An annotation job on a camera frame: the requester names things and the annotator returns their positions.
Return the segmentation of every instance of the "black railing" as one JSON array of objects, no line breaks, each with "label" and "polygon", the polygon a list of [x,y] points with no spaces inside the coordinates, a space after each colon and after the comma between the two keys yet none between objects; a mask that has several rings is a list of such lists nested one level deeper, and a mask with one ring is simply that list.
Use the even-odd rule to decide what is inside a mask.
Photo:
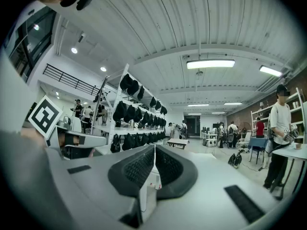
[{"label": "black railing", "polygon": [[43,74],[90,95],[97,95],[99,92],[98,88],[63,72],[50,64],[47,64]]}]

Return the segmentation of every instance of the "recessed light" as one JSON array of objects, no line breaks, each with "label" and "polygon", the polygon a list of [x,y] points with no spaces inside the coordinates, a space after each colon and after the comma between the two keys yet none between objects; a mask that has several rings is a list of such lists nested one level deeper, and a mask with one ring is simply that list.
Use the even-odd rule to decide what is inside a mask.
[{"label": "recessed light", "polygon": [[274,69],[265,67],[264,65],[262,65],[259,69],[259,71],[265,72],[265,73],[269,73],[271,75],[274,75],[276,77],[280,77],[282,75],[282,73],[280,71],[276,71]]},{"label": "recessed light", "polygon": [[209,105],[209,104],[191,104],[191,105],[188,105],[188,106],[205,106],[205,105]]},{"label": "recessed light", "polygon": [[225,103],[224,105],[241,105],[241,102],[237,102],[237,103]]},{"label": "recessed light", "polygon": [[233,59],[204,59],[191,60],[187,62],[188,69],[209,68],[209,67],[233,67],[235,61]]},{"label": "recessed light", "polygon": [[71,48],[71,51],[72,51],[72,53],[74,53],[74,54],[77,54],[77,53],[78,53],[78,51],[77,51],[76,48]]}]

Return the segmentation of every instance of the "window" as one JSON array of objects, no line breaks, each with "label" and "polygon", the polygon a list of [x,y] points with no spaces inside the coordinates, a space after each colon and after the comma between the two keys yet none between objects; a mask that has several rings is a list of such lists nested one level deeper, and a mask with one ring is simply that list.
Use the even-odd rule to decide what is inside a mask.
[{"label": "window", "polygon": [[15,31],[15,47],[10,59],[25,82],[36,62],[51,44],[55,16],[56,12],[46,6]]}]

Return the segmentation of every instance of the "white shelving rack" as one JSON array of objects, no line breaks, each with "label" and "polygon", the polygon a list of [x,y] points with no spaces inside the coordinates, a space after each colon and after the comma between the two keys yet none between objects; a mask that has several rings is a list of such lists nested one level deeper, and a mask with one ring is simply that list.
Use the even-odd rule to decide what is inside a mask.
[{"label": "white shelving rack", "polygon": [[[303,117],[303,120],[302,121],[298,121],[298,122],[294,122],[294,123],[291,123],[292,125],[302,125],[304,128],[305,128],[305,118],[304,118],[304,109],[303,109],[303,102],[302,102],[302,98],[301,96],[303,96],[303,92],[300,91],[298,88],[296,88],[296,92],[293,94],[293,95],[290,95],[286,101],[286,103],[288,102],[291,102],[295,99],[299,99],[299,106],[294,108],[294,109],[291,109],[291,106],[290,106],[290,112],[291,113],[295,113],[295,112],[299,112],[301,111],[302,112],[302,117]],[[253,115],[254,114],[258,114],[258,113],[264,113],[264,112],[268,112],[268,111],[271,111],[273,105],[271,106],[268,106],[266,108],[263,108],[259,111],[256,111],[256,112],[250,112],[251,113],[251,121],[252,121],[252,135],[254,135],[254,132],[256,131],[256,129],[254,128],[254,123],[256,122],[256,118],[254,119],[253,118]],[[268,122],[269,118],[268,117],[265,117],[265,118],[261,118],[260,119],[261,121],[264,121],[264,123]],[[296,139],[303,139],[303,143],[305,143],[305,136],[302,135],[302,136],[298,136]]]},{"label": "white shelving rack", "polygon": [[[128,68],[129,68],[129,64],[127,64],[123,70],[123,73],[121,75],[121,78],[120,78],[120,81],[122,81],[123,77],[128,73],[129,76],[133,79],[133,80],[136,80],[129,72],[128,72]],[[148,93],[151,97],[154,97],[156,99],[156,101],[159,101],[161,103],[161,105],[163,106],[163,103],[161,102],[161,100],[159,100],[158,98],[156,98],[148,89],[146,89],[144,86],[144,92]],[[120,87],[120,85],[118,84],[118,89],[117,89],[117,94],[116,94],[116,98],[115,98],[115,101],[113,103],[113,106],[111,105],[110,101],[107,99],[107,96],[104,95],[105,98],[106,98],[106,101],[111,109],[111,115],[110,115],[110,122],[109,124],[107,124],[106,126],[101,126],[101,125],[95,125],[93,123],[93,128],[94,129],[97,129],[97,130],[101,130],[101,131],[104,131],[104,132],[107,132],[109,135],[108,135],[108,143],[107,145],[103,146],[103,147],[100,147],[98,148],[98,150],[101,152],[101,151],[106,151],[106,150],[109,150],[110,147],[111,147],[111,144],[112,144],[112,141],[113,141],[113,136],[115,134],[118,134],[118,135],[127,135],[128,133],[131,134],[131,135],[135,135],[135,134],[149,134],[149,133],[157,133],[157,132],[163,132],[164,129],[148,129],[148,128],[134,128],[134,127],[115,127],[115,124],[116,122],[113,120],[113,113],[114,111],[116,110],[116,107],[118,105],[118,103],[120,101],[122,101],[123,103],[125,103],[126,105],[132,105],[134,108],[140,108],[140,110],[142,111],[142,115],[147,112],[149,115],[153,115],[153,116],[157,116],[157,117],[162,117],[164,118],[165,115],[161,115],[160,113],[157,113],[156,110],[154,108],[151,108],[151,110],[146,110],[142,107],[140,107],[140,105],[142,104],[141,102],[142,101],[138,101],[140,103],[133,103],[131,101],[128,101],[126,99],[123,98],[123,91]],[[99,102],[96,103],[96,107],[95,109],[97,110],[98,109],[98,105],[99,105]]]}]

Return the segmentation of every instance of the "gray floor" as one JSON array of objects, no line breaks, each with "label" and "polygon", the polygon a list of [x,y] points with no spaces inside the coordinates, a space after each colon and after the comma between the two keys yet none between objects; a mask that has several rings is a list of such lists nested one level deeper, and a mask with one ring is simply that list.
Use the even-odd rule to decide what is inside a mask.
[{"label": "gray floor", "polygon": [[[225,163],[228,163],[230,156],[233,153],[237,154],[239,150],[239,147],[236,147],[235,149],[234,148],[229,149],[227,148],[226,145],[224,145],[224,148],[222,149],[218,147],[209,148],[209,147],[203,146],[202,140],[198,140],[198,139],[189,139],[189,141],[190,143],[185,147],[185,150],[195,152],[195,153],[212,153],[217,159]],[[252,154],[252,159],[250,162],[248,161],[249,152],[248,153],[243,152],[241,155],[242,155],[242,162],[237,170],[243,175],[245,175],[247,178],[249,178],[250,180],[262,186],[268,174],[268,169],[262,169],[260,172],[258,171],[258,169],[262,167],[262,155],[259,155],[260,158],[258,158],[258,164],[256,164],[256,157],[257,157],[256,152]],[[288,175],[291,162],[292,160],[289,159],[283,182],[285,181]],[[302,167],[302,161],[296,160],[293,164],[293,168],[290,173],[288,182],[284,188],[284,192],[283,192],[284,199],[292,193],[295,187],[295,184],[297,182],[301,167]],[[142,214],[144,221],[146,221],[146,219],[150,216],[151,212],[154,210],[154,207],[155,207],[154,202],[155,202],[155,188],[149,186],[147,188],[147,209]]]}]

